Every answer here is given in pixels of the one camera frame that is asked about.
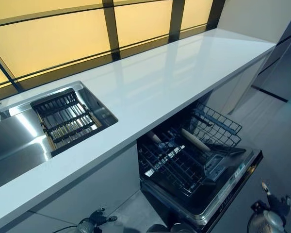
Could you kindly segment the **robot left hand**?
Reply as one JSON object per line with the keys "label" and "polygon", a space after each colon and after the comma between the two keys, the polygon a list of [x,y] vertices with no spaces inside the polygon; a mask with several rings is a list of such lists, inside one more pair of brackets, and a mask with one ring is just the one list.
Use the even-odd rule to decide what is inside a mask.
{"label": "robot left hand", "polygon": [[105,224],[107,222],[115,222],[117,221],[117,216],[104,216],[104,208],[99,208],[98,210],[94,211],[89,219],[91,220],[91,222],[93,224],[95,224],[96,226],[100,226],[102,224]]}

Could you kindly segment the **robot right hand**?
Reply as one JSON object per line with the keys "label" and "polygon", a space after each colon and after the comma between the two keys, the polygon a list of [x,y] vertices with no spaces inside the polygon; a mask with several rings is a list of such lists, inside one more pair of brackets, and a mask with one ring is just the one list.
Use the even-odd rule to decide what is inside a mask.
{"label": "robot right hand", "polygon": [[278,199],[275,195],[270,192],[270,189],[266,183],[262,182],[261,186],[266,193],[270,209],[276,212],[278,215],[287,216],[291,210],[291,198],[289,195]]}

